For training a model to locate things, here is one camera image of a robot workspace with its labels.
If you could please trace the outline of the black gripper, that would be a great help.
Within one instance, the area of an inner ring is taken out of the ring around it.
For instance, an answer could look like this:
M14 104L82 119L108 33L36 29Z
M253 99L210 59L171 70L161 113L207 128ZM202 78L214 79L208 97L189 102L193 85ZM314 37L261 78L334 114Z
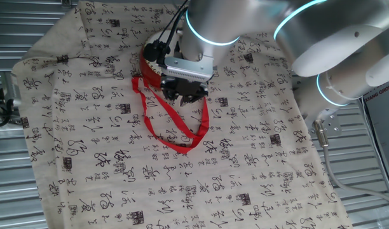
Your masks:
M160 88L166 99L174 101L182 96L181 107L194 103L208 95L208 87L198 81L188 81L181 78L165 78L161 80Z

